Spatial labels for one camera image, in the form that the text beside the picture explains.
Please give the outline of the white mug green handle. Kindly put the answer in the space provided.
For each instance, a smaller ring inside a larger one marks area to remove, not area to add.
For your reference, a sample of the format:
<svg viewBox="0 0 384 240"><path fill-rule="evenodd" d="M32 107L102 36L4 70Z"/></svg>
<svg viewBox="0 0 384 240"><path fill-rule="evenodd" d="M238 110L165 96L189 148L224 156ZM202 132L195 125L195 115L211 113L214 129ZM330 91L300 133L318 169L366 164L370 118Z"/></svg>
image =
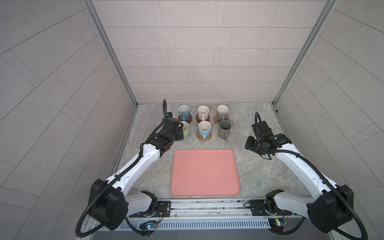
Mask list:
<svg viewBox="0 0 384 240"><path fill-rule="evenodd" d="M184 136L184 139L186 139L190 133L190 125L186 121L181 121L181 124L183 124L183 136Z"/></svg>

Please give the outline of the blue floral mug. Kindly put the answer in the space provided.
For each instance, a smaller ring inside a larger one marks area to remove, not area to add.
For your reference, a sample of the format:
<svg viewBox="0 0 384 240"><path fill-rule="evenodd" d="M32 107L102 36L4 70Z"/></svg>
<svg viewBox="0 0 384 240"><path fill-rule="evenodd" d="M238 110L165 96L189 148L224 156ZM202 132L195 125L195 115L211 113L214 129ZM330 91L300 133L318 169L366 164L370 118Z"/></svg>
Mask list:
<svg viewBox="0 0 384 240"><path fill-rule="evenodd" d="M180 105L178 108L178 113L180 119L187 122L190 117L190 107L188 105Z"/></svg>

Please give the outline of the rattan woven round coaster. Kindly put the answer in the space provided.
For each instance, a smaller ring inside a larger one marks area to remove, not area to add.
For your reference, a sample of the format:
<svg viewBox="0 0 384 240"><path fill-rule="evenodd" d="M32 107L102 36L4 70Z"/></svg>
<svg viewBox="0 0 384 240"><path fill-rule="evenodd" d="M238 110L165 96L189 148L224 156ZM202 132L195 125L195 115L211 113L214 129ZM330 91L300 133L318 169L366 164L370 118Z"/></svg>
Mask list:
<svg viewBox="0 0 384 240"><path fill-rule="evenodd" d="M199 141L201 142L207 142L209 141L211 138L212 138L212 133L210 133L208 136L206 136L206 138L204 139L199 132L196 133L196 137Z"/></svg>

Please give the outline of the white mug blue handle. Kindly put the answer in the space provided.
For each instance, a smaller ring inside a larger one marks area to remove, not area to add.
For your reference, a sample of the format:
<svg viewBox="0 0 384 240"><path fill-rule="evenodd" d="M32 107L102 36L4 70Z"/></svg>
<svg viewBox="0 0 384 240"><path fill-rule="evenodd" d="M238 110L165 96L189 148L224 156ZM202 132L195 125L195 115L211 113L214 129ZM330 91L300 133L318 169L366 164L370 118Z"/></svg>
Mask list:
<svg viewBox="0 0 384 240"><path fill-rule="evenodd" d="M211 123L208 121L201 121L198 125L200 135L205 139L211 132Z"/></svg>

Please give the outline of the white mug pink handle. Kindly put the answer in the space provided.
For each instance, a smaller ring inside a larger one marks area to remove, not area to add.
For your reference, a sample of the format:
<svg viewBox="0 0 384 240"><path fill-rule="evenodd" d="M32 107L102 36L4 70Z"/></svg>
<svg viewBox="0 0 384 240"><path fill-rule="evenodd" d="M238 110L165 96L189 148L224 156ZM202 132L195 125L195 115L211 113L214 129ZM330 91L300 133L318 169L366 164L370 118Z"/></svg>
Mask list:
<svg viewBox="0 0 384 240"><path fill-rule="evenodd" d="M210 109L207 106L199 106L198 107L198 122L209 121L210 120L209 111L210 111Z"/></svg>

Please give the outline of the dark grey mug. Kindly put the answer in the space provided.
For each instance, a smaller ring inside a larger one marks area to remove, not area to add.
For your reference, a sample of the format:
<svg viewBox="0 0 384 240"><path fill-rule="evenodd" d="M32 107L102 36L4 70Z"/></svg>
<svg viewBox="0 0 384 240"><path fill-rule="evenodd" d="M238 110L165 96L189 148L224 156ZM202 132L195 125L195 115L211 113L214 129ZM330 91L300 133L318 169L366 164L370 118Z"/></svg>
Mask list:
<svg viewBox="0 0 384 240"><path fill-rule="evenodd" d="M218 137L222 140L228 140L232 124L230 121L222 120L219 123Z"/></svg>

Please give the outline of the white mug grey handle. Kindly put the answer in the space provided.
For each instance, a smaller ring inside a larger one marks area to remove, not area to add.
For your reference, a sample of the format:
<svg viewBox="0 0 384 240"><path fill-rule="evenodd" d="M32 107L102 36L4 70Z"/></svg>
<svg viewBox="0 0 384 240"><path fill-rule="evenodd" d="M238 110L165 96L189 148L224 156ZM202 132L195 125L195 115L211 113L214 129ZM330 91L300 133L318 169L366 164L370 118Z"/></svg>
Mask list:
<svg viewBox="0 0 384 240"><path fill-rule="evenodd" d="M225 105L219 105L217 107L217 118L218 121L225 120L228 116L229 108Z"/></svg>

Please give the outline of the cork paw print coaster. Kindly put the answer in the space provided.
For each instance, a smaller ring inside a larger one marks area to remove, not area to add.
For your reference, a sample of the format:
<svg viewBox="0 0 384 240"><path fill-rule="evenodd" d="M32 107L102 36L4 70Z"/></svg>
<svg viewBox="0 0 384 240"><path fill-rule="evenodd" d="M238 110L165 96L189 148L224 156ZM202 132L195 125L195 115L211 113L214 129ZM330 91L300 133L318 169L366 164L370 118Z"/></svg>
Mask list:
<svg viewBox="0 0 384 240"><path fill-rule="evenodd" d="M225 118L225 120L226 120L226 121L230 121L230 117L227 116L227 117ZM220 120L218 119L217 116L214 116L214 122L215 122L215 124L219 124L219 123L220 123Z"/></svg>

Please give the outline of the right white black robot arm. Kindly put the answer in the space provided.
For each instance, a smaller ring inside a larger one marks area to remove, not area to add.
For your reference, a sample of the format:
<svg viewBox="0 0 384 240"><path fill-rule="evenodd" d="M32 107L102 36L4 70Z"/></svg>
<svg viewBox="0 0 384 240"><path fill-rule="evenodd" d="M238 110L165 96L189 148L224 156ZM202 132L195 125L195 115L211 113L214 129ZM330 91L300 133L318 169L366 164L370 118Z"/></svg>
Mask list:
<svg viewBox="0 0 384 240"><path fill-rule="evenodd" d="M259 200L250 200L245 204L245 208L253 212L261 210L270 216L289 211L302 217L296 227L287 232L279 231L279 235L294 233L305 219L309 219L323 233L335 231L353 240L354 236L340 230L339 227L355 220L361 232L360 238L368 239L367 230L354 210L354 193L348 186L340 186L326 177L299 152L288 137L284 134L274 134L259 113L255 114L252 129L255 136L248 137L245 148L262 158L268 155L268 160L271 160L271 156L277 157L302 181L311 196L292 195L277 189L267 193L263 203Z"/></svg>

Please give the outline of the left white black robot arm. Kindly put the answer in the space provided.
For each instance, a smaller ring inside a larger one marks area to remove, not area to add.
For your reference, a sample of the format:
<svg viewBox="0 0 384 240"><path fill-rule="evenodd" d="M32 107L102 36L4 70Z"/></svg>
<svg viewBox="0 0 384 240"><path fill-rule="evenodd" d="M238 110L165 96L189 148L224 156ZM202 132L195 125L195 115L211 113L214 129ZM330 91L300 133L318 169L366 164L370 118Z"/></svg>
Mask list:
<svg viewBox="0 0 384 240"><path fill-rule="evenodd" d="M175 141L184 138L179 120L167 112L167 102L163 101L164 117L147 140L140 144L139 152L114 175L105 181L98 179L92 186L88 206L76 225L78 238L87 237L103 227L115 230L130 215L156 211L157 197L142 191L126 199L137 179L166 151Z"/></svg>

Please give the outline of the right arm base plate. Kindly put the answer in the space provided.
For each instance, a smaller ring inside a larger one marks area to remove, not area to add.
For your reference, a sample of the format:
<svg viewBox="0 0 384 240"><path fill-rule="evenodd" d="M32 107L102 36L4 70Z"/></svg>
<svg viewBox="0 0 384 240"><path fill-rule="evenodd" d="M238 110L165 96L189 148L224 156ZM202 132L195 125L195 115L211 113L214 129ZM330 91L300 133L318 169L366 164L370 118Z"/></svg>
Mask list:
<svg viewBox="0 0 384 240"><path fill-rule="evenodd" d="M268 210L265 200L249 200L244 204L244 207L250 209L252 215L255 216L291 216L293 213L290 211L283 211L280 209Z"/></svg>

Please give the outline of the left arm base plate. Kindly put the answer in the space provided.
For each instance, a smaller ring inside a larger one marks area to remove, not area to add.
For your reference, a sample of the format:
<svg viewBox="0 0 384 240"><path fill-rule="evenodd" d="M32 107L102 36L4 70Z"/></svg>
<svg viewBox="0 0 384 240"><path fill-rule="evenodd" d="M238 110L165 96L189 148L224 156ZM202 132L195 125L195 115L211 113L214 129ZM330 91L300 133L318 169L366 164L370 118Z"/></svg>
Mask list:
<svg viewBox="0 0 384 240"><path fill-rule="evenodd" d="M130 218L161 218L169 217L171 210L171 201L156 201L150 204L145 212L138 212L130 215Z"/></svg>

